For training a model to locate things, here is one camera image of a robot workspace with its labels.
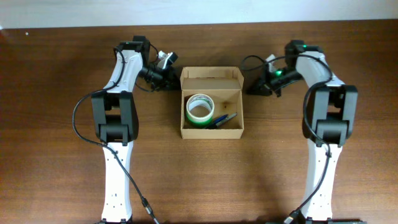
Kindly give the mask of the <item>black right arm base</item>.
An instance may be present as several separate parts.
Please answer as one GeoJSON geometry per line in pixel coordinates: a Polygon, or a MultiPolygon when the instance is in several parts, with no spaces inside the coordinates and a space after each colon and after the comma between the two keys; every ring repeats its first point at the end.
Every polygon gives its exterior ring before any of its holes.
{"type": "Polygon", "coordinates": [[[314,220],[311,217],[305,218],[303,215],[295,217],[289,216],[280,222],[266,222],[266,224],[367,224],[362,220],[334,220],[327,218],[326,220],[314,220]]]}

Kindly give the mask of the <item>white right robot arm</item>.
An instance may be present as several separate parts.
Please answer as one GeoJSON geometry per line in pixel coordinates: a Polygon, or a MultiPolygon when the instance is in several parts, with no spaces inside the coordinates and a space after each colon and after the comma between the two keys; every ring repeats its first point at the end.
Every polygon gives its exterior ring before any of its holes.
{"type": "Polygon", "coordinates": [[[262,75],[247,93],[281,96],[281,90],[303,80],[308,90],[303,100],[302,132],[308,143],[308,169],[301,204],[284,223],[334,223],[331,208],[338,158],[352,135],[358,90],[331,70],[323,50],[302,40],[291,40],[284,48],[284,68],[275,68],[274,55],[262,59],[262,75]]]}

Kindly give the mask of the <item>white masking tape roll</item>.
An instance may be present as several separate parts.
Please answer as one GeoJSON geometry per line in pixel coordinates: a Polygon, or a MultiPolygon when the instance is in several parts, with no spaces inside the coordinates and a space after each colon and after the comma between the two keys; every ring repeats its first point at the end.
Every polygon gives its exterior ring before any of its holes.
{"type": "Polygon", "coordinates": [[[199,93],[199,94],[192,95],[187,101],[186,109],[185,109],[186,114],[188,113],[188,114],[191,114],[191,115],[194,115],[197,117],[204,117],[204,116],[207,116],[208,114],[211,114],[213,117],[214,112],[215,112],[214,101],[210,96],[208,96],[206,94],[199,93]],[[206,109],[207,113],[205,113],[204,115],[195,115],[193,113],[193,110],[197,107],[202,107],[202,108],[206,109]]]}

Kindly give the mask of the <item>brown cardboard box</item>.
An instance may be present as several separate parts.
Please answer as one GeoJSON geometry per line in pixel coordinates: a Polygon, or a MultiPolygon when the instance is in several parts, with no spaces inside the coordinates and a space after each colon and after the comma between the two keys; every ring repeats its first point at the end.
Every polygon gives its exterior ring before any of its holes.
{"type": "MultiPolygon", "coordinates": [[[[180,130],[184,139],[239,139],[244,131],[243,121],[244,77],[237,67],[185,67],[180,76],[182,91],[180,130]],[[224,114],[238,115],[216,129],[194,127],[188,122],[185,109],[188,99],[195,94],[210,96],[215,104],[216,118],[224,114]]],[[[207,110],[197,107],[195,115],[207,110]]]]}

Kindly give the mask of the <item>blue pen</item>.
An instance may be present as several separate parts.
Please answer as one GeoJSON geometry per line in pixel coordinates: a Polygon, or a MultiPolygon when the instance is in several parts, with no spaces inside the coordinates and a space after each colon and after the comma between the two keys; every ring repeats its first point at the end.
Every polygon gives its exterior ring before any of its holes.
{"type": "Polygon", "coordinates": [[[216,118],[214,121],[212,121],[208,126],[205,127],[205,129],[216,129],[217,124],[226,119],[228,114],[224,114],[218,118],[216,118]]]}

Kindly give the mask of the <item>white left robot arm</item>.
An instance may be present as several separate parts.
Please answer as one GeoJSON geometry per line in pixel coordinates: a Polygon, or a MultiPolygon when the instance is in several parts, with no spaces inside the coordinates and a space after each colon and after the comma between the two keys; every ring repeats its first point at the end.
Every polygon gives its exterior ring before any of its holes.
{"type": "Polygon", "coordinates": [[[96,137],[103,145],[105,158],[105,196],[101,223],[131,223],[129,189],[134,180],[129,173],[139,119],[133,98],[138,78],[150,85],[150,91],[179,90],[173,52],[157,52],[150,61],[152,44],[140,35],[121,42],[115,49],[116,65],[109,82],[91,96],[96,137]]]}

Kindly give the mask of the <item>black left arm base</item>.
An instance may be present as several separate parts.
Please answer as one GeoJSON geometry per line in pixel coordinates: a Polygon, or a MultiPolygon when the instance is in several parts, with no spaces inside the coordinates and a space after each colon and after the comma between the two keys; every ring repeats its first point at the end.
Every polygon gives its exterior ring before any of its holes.
{"type": "Polygon", "coordinates": [[[133,222],[132,222],[132,218],[130,218],[130,219],[122,218],[119,221],[112,221],[112,220],[107,220],[104,218],[94,224],[133,224],[133,222]]]}

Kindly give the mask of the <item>green tape roll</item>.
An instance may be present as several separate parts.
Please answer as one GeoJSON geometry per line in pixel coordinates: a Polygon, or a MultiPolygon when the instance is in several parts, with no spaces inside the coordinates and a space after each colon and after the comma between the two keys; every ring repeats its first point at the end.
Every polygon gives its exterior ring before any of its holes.
{"type": "Polygon", "coordinates": [[[212,115],[208,114],[204,117],[197,117],[191,114],[186,114],[188,122],[192,124],[194,127],[204,127],[209,125],[212,122],[212,115]]]}

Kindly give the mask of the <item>black white marker pen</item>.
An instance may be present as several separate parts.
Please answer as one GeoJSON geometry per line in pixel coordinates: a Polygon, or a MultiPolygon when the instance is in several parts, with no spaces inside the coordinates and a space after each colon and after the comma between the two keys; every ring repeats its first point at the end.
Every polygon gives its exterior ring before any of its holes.
{"type": "Polygon", "coordinates": [[[225,119],[221,120],[220,122],[216,123],[216,128],[221,127],[222,125],[224,125],[225,123],[227,123],[229,120],[233,119],[234,117],[236,117],[238,114],[237,113],[233,113],[228,115],[225,119]]]}

